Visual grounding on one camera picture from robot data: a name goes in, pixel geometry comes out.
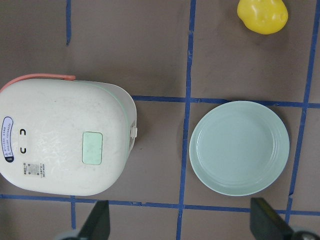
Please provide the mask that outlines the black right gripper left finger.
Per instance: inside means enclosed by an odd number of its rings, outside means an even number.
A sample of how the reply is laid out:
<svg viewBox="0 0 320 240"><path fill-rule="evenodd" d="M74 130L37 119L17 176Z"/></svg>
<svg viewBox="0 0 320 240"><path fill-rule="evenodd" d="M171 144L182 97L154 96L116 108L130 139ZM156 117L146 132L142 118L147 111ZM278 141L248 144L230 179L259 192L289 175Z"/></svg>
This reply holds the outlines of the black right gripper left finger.
<svg viewBox="0 0 320 240"><path fill-rule="evenodd" d="M108 240L111 232L108 200L95 203L91 213L76 236L77 240Z"/></svg>

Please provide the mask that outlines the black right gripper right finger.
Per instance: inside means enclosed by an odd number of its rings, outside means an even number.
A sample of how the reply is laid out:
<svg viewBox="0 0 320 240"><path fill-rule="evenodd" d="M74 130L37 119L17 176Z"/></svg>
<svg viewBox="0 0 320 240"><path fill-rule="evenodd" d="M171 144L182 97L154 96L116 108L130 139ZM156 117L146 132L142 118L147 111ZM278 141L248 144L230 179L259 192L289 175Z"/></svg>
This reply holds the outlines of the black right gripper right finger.
<svg viewBox="0 0 320 240"><path fill-rule="evenodd" d="M291 227L261 197L250 199L250 231L256 240L290 240Z"/></svg>

